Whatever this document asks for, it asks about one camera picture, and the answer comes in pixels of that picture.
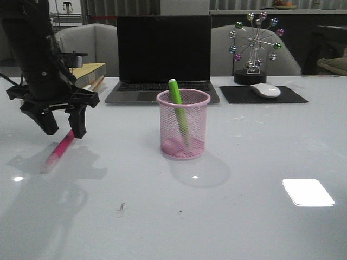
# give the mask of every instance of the white mouse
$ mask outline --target white mouse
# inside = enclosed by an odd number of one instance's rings
[[[251,89],[262,98],[275,98],[281,94],[281,90],[271,84],[258,83],[250,86]]]

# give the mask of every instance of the laptop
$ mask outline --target laptop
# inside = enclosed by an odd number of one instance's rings
[[[211,16],[124,16],[117,34],[120,81],[107,104],[156,105],[170,79],[220,101],[210,82]]]

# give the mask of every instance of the pink marker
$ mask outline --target pink marker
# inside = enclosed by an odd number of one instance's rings
[[[58,162],[60,157],[64,154],[67,147],[72,143],[72,141],[75,139],[74,133],[72,130],[70,130],[67,135],[61,140],[61,142],[58,144],[56,149],[50,154],[46,162],[41,166],[40,172],[42,174],[49,173],[55,166],[55,164]]]

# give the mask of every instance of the ferris wheel ornament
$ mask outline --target ferris wheel ornament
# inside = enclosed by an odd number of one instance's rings
[[[264,60],[260,57],[260,50],[264,50],[264,46],[268,45],[270,48],[273,48],[273,52],[269,54],[268,59],[274,61],[277,58],[276,50],[279,50],[282,47],[282,44],[279,42],[270,43],[267,40],[272,37],[269,35],[263,35],[270,27],[277,25],[278,20],[276,18],[270,19],[269,26],[265,30],[261,30],[261,26],[264,24],[267,19],[267,14],[262,12],[259,14],[256,19],[254,13],[249,13],[247,15],[247,20],[250,21],[252,27],[252,34],[248,37],[244,37],[248,42],[241,46],[235,45],[235,38],[237,36],[237,30],[246,31],[243,28],[243,22],[236,22],[235,28],[236,31],[229,32],[229,38],[232,40],[232,43],[229,47],[229,52],[234,55],[235,62],[241,62],[244,52],[247,49],[250,49],[248,61],[245,62],[245,66],[242,70],[235,71],[234,82],[240,84],[252,85],[256,83],[266,83],[266,72],[260,69]],[[284,29],[277,29],[275,34],[281,37],[285,33]]]

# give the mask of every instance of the pink mesh pencil cup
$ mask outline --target pink mesh pencil cup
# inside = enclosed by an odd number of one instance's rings
[[[207,104],[210,95],[180,89],[182,104],[175,104],[166,90],[157,95],[160,107],[160,147],[174,159],[199,157],[205,150]]]

